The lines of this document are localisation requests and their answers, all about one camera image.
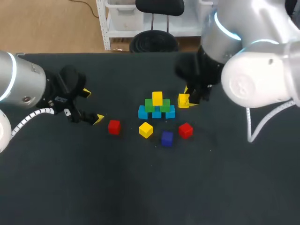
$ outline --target blue cube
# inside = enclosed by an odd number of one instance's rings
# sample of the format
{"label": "blue cube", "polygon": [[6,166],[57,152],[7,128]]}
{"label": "blue cube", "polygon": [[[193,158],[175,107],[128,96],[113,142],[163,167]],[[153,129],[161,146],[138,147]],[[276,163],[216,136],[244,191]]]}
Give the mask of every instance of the blue cube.
{"label": "blue cube", "polygon": [[139,119],[142,119],[142,120],[148,119],[148,113],[146,112],[144,105],[140,105],[138,115],[139,115]]}
{"label": "blue cube", "polygon": [[173,133],[172,132],[163,132],[163,135],[161,137],[161,144],[164,147],[172,147],[173,144]]}
{"label": "blue cube", "polygon": [[159,106],[155,106],[155,111],[152,113],[152,118],[161,119],[161,112]]}
{"label": "blue cube", "polygon": [[166,112],[165,113],[165,118],[166,119],[174,119],[176,116],[176,112],[175,112],[175,106],[171,105],[170,106],[170,112]]}

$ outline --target black cable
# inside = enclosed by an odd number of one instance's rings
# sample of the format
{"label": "black cable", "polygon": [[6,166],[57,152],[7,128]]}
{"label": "black cable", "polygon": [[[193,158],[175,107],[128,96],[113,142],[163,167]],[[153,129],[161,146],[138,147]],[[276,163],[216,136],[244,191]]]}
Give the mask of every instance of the black cable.
{"label": "black cable", "polygon": [[80,2],[80,3],[84,3],[84,4],[88,5],[90,7],[90,10],[92,11],[93,16],[99,19],[99,17],[94,14],[93,8],[89,5],[89,3],[85,2],[85,1],[79,1],[79,0],[69,0],[69,1]]}

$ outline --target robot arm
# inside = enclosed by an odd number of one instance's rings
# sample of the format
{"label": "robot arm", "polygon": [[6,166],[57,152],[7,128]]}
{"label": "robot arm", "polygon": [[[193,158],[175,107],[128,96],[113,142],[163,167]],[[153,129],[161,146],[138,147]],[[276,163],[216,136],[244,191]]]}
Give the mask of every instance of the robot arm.
{"label": "robot arm", "polygon": [[[220,0],[196,57],[179,59],[176,73],[187,81],[191,103],[208,99],[211,86],[222,81],[229,98],[243,107],[290,98],[300,106],[299,41],[285,0]],[[184,60],[195,69],[187,72]]]}
{"label": "robot arm", "polygon": [[[40,66],[0,51],[0,68],[0,103],[30,108],[40,101],[46,87]],[[11,132],[10,122],[0,110],[0,153],[7,147]]]}
{"label": "robot arm", "polygon": [[7,116],[0,110],[0,153],[10,139],[30,119],[41,113],[64,112],[71,122],[85,121],[91,125],[103,116],[78,110],[75,99],[87,98],[86,78],[73,66],[65,66],[58,74],[44,71],[40,66],[0,51],[0,104],[7,103],[21,108],[40,108],[28,115],[12,131]]}

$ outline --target black chair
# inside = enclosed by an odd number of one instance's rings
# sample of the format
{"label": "black chair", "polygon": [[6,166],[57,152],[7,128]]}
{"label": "black chair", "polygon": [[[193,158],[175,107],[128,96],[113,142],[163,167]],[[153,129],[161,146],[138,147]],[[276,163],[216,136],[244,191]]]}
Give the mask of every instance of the black chair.
{"label": "black chair", "polygon": [[[138,10],[152,13],[151,30],[136,35],[130,43],[132,53],[177,52],[176,38],[169,33],[169,15],[179,16],[184,12],[183,0],[136,0]],[[153,30],[154,14],[167,15],[166,30]]]}

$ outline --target block stack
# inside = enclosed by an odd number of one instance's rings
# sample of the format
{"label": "block stack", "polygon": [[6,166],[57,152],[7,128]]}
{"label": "block stack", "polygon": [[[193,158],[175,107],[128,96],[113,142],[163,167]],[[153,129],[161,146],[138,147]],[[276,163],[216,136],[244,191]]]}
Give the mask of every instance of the block stack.
{"label": "block stack", "polygon": [[161,119],[162,113],[165,113],[166,119],[175,118],[175,106],[170,105],[169,99],[163,99],[161,91],[154,91],[151,99],[145,99],[145,105],[141,105],[138,111],[138,117],[142,120],[147,120],[149,113],[153,119]]}

